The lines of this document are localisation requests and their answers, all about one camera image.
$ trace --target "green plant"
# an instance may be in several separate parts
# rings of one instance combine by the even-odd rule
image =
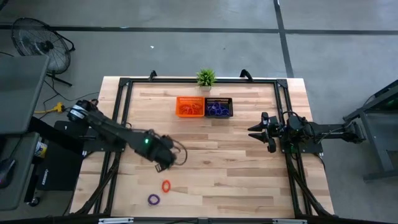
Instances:
[[[201,69],[197,76],[199,86],[213,86],[216,81],[216,73],[212,69]]]

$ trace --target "potted plant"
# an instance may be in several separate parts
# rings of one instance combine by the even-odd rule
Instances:
[[[216,81],[216,74],[212,69],[201,69],[197,73],[198,85],[201,91],[210,91]]]

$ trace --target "gray floor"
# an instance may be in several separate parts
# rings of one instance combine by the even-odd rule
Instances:
[[[398,29],[397,1],[280,0],[289,29]],[[118,27],[277,28],[271,0],[11,0],[0,22],[34,17],[51,25]],[[72,64],[62,77],[74,86],[56,88],[69,99],[99,91],[105,75],[190,75],[203,67],[219,76],[286,77],[278,34],[156,32],[63,32],[74,41]],[[0,51],[17,55],[9,31],[0,31]],[[380,88],[398,78],[398,36],[288,35],[295,77],[304,78],[314,121],[339,123]],[[42,90],[37,109],[52,96]],[[48,102],[54,105],[56,98]],[[65,115],[48,115],[53,124]],[[377,171],[369,144],[326,140],[326,174],[337,215],[398,222],[398,180],[365,184]],[[70,192],[47,192],[36,208],[21,205],[0,220],[59,215]]]

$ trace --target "orange basket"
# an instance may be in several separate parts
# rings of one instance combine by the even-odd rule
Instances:
[[[201,118],[205,115],[205,98],[201,96],[178,96],[175,115],[181,118]]]

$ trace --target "butcher block tabletop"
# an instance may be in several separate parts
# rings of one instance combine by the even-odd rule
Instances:
[[[104,77],[98,108],[112,117],[120,77]],[[304,81],[287,79],[293,110],[312,120]],[[233,117],[179,118],[175,115],[177,96],[227,97],[233,99]],[[118,122],[121,121],[124,88]],[[127,147],[121,156],[111,215],[114,217],[224,217],[292,218],[285,157],[277,149],[248,136],[247,129],[261,120],[261,112],[277,115],[274,87],[270,84],[220,83],[204,94],[195,83],[135,83],[127,121],[137,129],[154,129],[180,141],[188,151],[183,166],[157,173],[151,163]],[[100,179],[103,152],[83,161],[71,212],[89,199]],[[309,189],[333,213],[325,171],[319,158],[302,155]],[[171,190],[163,193],[162,182]],[[297,191],[304,210],[302,193]],[[149,206],[150,194],[160,197]],[[106,204],[104,191],[102,207]]]

